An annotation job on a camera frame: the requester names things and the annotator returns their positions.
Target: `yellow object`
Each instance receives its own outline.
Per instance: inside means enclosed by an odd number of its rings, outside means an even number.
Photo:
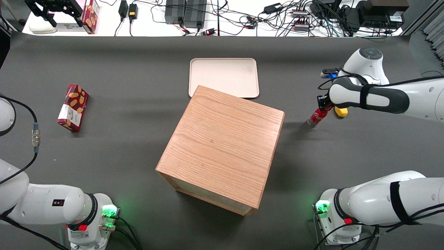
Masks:
[[[346,117],[347,114],[349,113],[348,108],[340,109],[338,107],[334,107],[334,111],[336,112],[337,116],[339,116],[339,117]]]

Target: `wooden box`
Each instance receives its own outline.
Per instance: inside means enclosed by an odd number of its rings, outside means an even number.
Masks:
[[[156,171],[177,191],[252,214],[261,202],[284,115],[198,86]]]

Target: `red box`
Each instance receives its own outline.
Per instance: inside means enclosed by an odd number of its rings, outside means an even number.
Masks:
[[[71,132],[78,132],[85,114],[88,93],[77,84],[68,85],[65,102],[57,118],[57,123]]]
[[[99,18],[99,5],[95,0],[86,0],[82,12],[82,25],[88,34],[94,34]]]

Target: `white tray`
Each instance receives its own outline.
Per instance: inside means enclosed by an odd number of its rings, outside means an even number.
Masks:
[[[202,85],[235,97],[259,96],[258,67],[253,58],[194,58],[190,62],[188,94]]]

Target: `metal connector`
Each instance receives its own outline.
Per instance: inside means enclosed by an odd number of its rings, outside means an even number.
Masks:
[[[38,129],[32,130],[32,146],[33,147],[40,146],[40,130]]]
[[[99,229],[102,231],[114,232],[115,225],[111,225],[111,224],[99,225]]]

